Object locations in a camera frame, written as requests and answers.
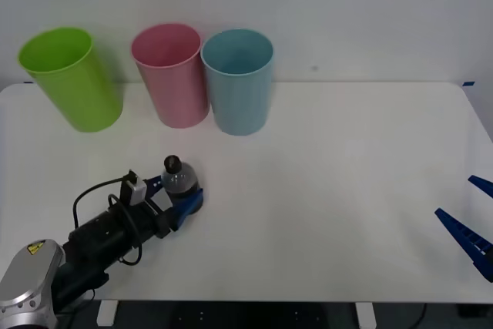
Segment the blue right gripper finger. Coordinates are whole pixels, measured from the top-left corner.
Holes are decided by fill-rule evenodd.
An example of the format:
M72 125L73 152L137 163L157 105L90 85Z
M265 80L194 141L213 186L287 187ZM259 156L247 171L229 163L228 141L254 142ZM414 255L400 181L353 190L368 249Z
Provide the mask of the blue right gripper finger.
M478 176L470 176L468 182L479 188L481 191L493 197L493 182L482 179Z
M469 256L478 272L492 282L492 243L481 237L450 214L438 208L434 214Z

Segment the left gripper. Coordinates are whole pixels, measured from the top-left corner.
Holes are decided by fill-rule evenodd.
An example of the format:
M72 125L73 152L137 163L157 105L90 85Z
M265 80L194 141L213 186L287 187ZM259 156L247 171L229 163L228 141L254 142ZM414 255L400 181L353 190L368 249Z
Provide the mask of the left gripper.
M163 239L170 232L176 232L188 216L196 213L203 205L203 189L186 198L172 201L165 190L162 190L162 177L144 179L146 195L155 195L156 204L149 203L142 191L131 190L129 193L129 214L137 229L132 232L133 243L144 243L151 237Z

